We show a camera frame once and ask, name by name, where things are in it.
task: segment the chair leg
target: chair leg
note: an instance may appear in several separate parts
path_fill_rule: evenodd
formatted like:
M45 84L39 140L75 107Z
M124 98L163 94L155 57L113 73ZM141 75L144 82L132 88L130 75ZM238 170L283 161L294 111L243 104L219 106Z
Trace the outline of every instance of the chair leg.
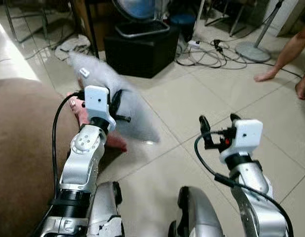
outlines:
M6 16L8 18L8 22L9 22L13 37L15 38L16 41L18 41L18 39L16 37L15 30L14 30L14 26L13 26L13 23L12 23L11 15L10 15L10 12L9 12L7 0L3 0L3 4L4 4L5 13L6 13Z
M242 11L243 11L244 8L245 8L245 5L243 4L242 7L241 7L241 9L240 9L239 12L238 12L238 15L237 15L237 17L236 17L236 19L235 19L235 21L234 21L232 27L231 27L231 30L230 30L230 32L229 32L229 36L230 36L230 37L232 37L233 32L234 32L234 30L236 29L236 26L237 26L237 24L238 24L238 21L239 21L239 19L240 19L240 16L241 16Z
M200 4L200 8L199 8L198 13L197 13L197 18L196 18L196 22L195 22L195 25L194 25L194 29L196 29L197 24L200 22L202 11L203 11L203 8L204 8L204 4L205 4L205 0L202 0L201 4Z
M225 5L225 7L224 7L224 11L223 11L221 17L220 17L220 18L217 18L217 19L215 19L215 20L213 20L213 21L211 21L211 22L209 22L209 23L206 23L205 26L209 26L209 25L211 25L211 24L213 24L213 23L220 22L220 21L222 21L222 20L227 19L228 17L225 17L225 15L226 15L226 11L227 11L227 7L228 7L228 5L229 5L229 2L230 2L230 0L228 0L228 1L226 2L226 5Z
M47 17L46 17L44 8L41 9L41 13L42 13L42 27L43 27L43 31L44 31L44 37L45 37L45 40L49 40L48 32L47 32L48 21L47 21Z

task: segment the electrical cord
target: electrical cord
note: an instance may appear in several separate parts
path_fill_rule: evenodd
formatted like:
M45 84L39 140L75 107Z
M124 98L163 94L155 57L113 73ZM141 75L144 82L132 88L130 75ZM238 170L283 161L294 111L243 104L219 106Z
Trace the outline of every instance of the electrical cord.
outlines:
M58 169L57 169L57 155L56 155L56 128L57 128L57 120L59 117L59 114L61 112L61 109L65 105L65 103L73 96L78 96L81 97L80 92L75 92L69 96L67 96L62 103L59 105L57 112L54 117L54 122L53 122L53 128L52 128L52 163L53 163L53 175L54 175L54 199L57 198L58 195Z
M262 64L262 65L268 65L268 66L274 66L273 64L270 64L270 63L259 63L259 62L247 62L246 59L244 57L242 57L240 54L238 54L237 52L235 52L234 50L232 50L230 48L230 46L225 43L224 41L220 40L220 39L215 39L215 40L212 40L211 42L206 42L206 41L202 41L203 43L206 43L208 45L211 45L213 47L215 47L215 49L212 49L212 50L198 50L198 51L191 51L191 49L189 49L188 52L182 52L180 53L177 58L175 59L175 62L178 63L179 65L181 66L206 66L206 67L209 67L209 64L203 64L201 63L200 61L204 58L205 54L207 54L208 56L210 57L213 57L217 60L216 63L220 63L218 66L210 66L210 68L222 68L222 69L225 69L225 70L241 70L241 69L245 69L248 67L248 64ZM213 50L216 50L218 51L222 56L223 58L220 58L216 53L215 53L215 56L213 55L214 53L212 52ZM236 58L231 58L227 55L224 54L224 50L227 50L231 53L234 53L237 55ZM202 57L199 59L199 60L195 60L194 57L193 57L193 53L200 53L200 52L204 52L204 54L202 55ZM178 58L182 55L182 54L189 54L189 59L190 61L192 61L193 63L192 64L184 64L184 63L181 63ZM239 68L227 68L225 67L225 65L227 64L228 61L233 61L233 62L236 62L236 63L239 63L239 64L245 64L243 67L239 67ZM302 78L299 74L297 73L294 73L294 72L291 72L287 69L284 69L284 68L281 68L281 70L287 72L287 73L290 73L290 74L293 74L299 78Z
M201 134L197 137L197 139L195 140L194 142L194 151L196 153L196 156L198 157L198 159L200 160L200 162L202 163L202 165L211 173L214 175L214 180L224 184L224 185L227 185L231 188L237 186L239 188L244 188L244 189L247 189L253 193L256 193L262 197L264 197L265 199L267 199L268 201L270 201L278 210L279 212L283 215L283 217L285 218L285 221L287 223L287 232L288 232L288 235L289 237L294 237L294 233L293 233L293 225L292 225L292 222L290 220L290 217L288 216L288 214L286 213L286 211L282 208L282 206L280 204L278 204L274 199L272 199L271 197L269 197L268 195L260 192L260 191L257 191L249 186L246 186L246 185L243 185L243 184L240 184L232 179L230 179L229 177L226 177L220 173L217 173L215 172L205 161L204 159L202 158L202 156L200 155L199 151L198 151L198 143L199 141L206 135L209 135L209 134L213 134L213 133L216 133L218 134L219 132L218 131L210 131L210 132L206 132L204 134Z
M66 104L66 102L73 96L77 96L79 99L84 99L84 92L79 91L75 92L69 96L67 96L62 103L59 105L57 112L54 117L53 127L52 127L52 163L53 163L53 176L54 176L54 199L57 198L58 195L58 168L57 168L57 157L56 157L56 128L57 128L57 120L59 117L59 114L61 112L61 109ZM49 207L49 209L44 214L42 220L39 222L39 224L36 226L35 230L33 231L31 237L37 237L38 231L42 228L43 223L45 222L46 218L48 217L49 213L51 212L51 209L53 208L53 205Z

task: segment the human foot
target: human foot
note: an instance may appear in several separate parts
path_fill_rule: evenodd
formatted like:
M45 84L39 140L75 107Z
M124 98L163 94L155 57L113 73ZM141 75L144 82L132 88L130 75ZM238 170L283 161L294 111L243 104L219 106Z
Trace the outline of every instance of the human foot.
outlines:
M305 100L305 83L303 81L295 85L295 91L300 100Z
M275 75L277 74L277 72L278 71L276 69L271 69L270 71L268 71L266 73L256 75L254 77L254 80L256 82L261 82L261 81L273 79L275 77Z
M82 107L82 100L79 100L76 96L72 97L69 99L69 105L70 108L72 109L73 113L75 114L78 122L79 122L79 126L85 124L89 124L89 120L88 120L88 113L87 110Z
M70 108L75 114L80 126L83 124L89 124L87 109L82 107L82 103L83 101L79 100L75 96L69 100ZM107 135L106 145L108 147L119 148L122 152L127 152L127 143L116 131L110 132Z

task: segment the gray cloth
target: gray cloth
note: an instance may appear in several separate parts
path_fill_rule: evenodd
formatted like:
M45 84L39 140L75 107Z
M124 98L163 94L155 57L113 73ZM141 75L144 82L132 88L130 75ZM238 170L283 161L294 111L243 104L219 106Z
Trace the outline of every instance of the gray cloth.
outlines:
M131 117L131 122L116 121L116 129L121 134L143 141L159 141L157 129L150 121L152 113L147 103L143 100L136 89L119 75L106 62L95 57L70 52L70 64L77 75L82 79L83 86L105 86L110 90L112 99L116 92L122 90L118 115ZM81 68L87 69L90 74L87 78L79 74Z

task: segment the tiled floor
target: tiled floor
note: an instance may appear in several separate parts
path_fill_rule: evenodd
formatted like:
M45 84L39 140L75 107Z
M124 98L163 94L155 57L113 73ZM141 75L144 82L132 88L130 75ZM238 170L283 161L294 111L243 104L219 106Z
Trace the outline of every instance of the tiled floor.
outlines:
M40 20L32 20L31 27L37 27L36 22ZM0 23L11 37L2 7ZM17 24L20 34L28 33L25 22ZM70 30L66 26L64 35ZM242 40L253 41L259 32L232 41L230 46ZM61 28L51 33L52 42L59 39L60 33ZM215 27L201 27L197 33L206 41L229 39L226 32ZM288 39L265 36L261 45L272 52L270 63ZM42 34L36 34L15 45L26 58L47 43ZM73 70L60 62L49 48L27 61L37 77L58 92L65 94L77 88ZM295 96L298 78L286 72L280 72L272 81L253 81L256 73L268 68L249 65L246 69L231 71L171 63L152 79L126 77L153 110L152 119L161 136L157 145L128 139L128 152L102 168L99 182L120 182L123 195L120 211L126 236L167 236L168 225L176 217L177 194L183 185L197 186L206 192L228 237L244 236L239 211L229 189L213 181L197 161L192 146L199 133L200 114L208 117L213 128L221 128L230 125L231 112L238 112L244 118L256 118L264 123L262 142L254 158L261 162L264 174L272 181L276 200L290 215L295 236L305 237L305 101ZM302 75L305 50L286 69ZM204 151L201 146L200 151L215 170L228 174L227 167L218 160L218 152Z

